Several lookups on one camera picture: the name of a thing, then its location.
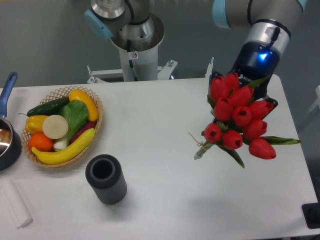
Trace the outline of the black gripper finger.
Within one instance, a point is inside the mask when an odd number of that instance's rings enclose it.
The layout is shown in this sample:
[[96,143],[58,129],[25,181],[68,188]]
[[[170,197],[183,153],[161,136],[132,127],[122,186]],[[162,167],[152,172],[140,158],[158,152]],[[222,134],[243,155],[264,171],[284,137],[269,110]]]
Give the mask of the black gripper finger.
[[278,106],[278,101],[269,96],[263,97],[262,100],[265,101],[265,107],[269,113]]
[[224,76],[221,73],[219,73],[218,71],[212,72],[209,76],[209,83],[208,83],[209,87],[212,85],[213,79],[223,80]]

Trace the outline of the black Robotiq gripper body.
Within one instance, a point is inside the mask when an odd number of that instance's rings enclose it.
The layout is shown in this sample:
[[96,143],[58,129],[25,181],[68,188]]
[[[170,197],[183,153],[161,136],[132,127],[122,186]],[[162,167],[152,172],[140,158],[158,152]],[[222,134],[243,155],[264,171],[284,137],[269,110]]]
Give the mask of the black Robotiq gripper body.
[[245,43],[230,73],[237,73],[243,86],[264,78],[271,77],[280,61],[280,54],[274,47],[266,49],[266,45],[251,41]]

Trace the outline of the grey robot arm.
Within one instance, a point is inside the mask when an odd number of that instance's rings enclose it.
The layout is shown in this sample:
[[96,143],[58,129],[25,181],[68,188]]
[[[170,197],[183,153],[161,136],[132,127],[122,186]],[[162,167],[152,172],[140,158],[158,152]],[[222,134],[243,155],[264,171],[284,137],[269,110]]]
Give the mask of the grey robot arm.
[[[250,28],[231,72],[241,86],[266,81],[277,67],[291,33],[306,6],[304,0],[216,0],[215,24],[221,28]],[[93,0],[84,18],[91,30],[111,40],[119,51],[126,82],[168,79],[172,69],[158,69],[158,47],[164,25],[147,0]]]

